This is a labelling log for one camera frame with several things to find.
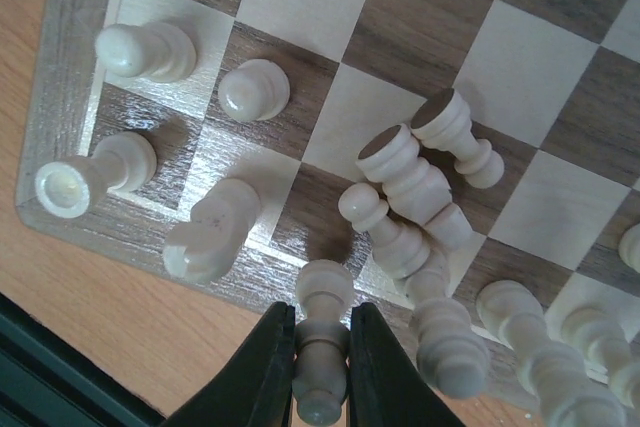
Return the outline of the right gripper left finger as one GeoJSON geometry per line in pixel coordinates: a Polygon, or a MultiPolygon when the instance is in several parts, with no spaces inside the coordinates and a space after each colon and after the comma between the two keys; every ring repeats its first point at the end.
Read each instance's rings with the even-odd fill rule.
{"type": "Polygon", "coordinates": [[[165,426],[289,426],[295,308],[275,302],[222,370],[165,426]]]}

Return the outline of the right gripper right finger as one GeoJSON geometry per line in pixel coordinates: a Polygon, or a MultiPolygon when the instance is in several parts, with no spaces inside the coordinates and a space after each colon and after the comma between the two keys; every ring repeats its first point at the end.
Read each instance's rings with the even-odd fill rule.
{"type": "Polygon", "coordinates": [[[427,386],[375,304],[352,309],[349,351],[350,426],[461,426],[427,386]]]}

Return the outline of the white piece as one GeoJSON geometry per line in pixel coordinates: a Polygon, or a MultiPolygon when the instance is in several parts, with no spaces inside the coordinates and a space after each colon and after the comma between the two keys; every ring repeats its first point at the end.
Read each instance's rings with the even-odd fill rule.
{"type": "Polygon", "coordinates": [[[295,328],[297,413],[311,426],[331,426],[347,396],[349,329],[341,318],[352,305],[353,278],[337,262],[314,260],[300,270],[295,293],[305,315],[295,328]]]}

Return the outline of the white chess knight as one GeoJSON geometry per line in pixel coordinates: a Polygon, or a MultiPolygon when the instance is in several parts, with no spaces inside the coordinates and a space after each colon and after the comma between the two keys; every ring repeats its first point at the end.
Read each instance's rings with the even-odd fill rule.
{"type": "Polygon", "coordinates": [[[216,281],[232,268],[261,214],[256,190],[237,178],[217,182],[168,232],[162,251],[170,276],[192,283],[216,281]]]}

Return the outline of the white pawn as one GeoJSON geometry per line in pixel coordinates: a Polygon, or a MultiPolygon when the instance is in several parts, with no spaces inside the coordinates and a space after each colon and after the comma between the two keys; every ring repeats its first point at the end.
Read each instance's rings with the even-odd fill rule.
{"type": "Polygon", "coordinates": [[[95,52],[111,74],[156,83],[187,78],[197,62],[191,38],[178,26],[166,22],[109,25],[98,34],[95,52]]]}

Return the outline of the white chess rook corner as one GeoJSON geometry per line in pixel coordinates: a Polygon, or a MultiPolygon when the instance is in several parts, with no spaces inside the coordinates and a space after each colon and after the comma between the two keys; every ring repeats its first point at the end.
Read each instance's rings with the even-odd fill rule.
{"type": "Polygon", "coordinates": [[[75,155],[49,162],[36,172],[38,201],[50,214],[82,216],[108,192],[132,192],[154,176],[157,156],[146,138],[126,131],[103,138],[90,156],[75,155]]]}

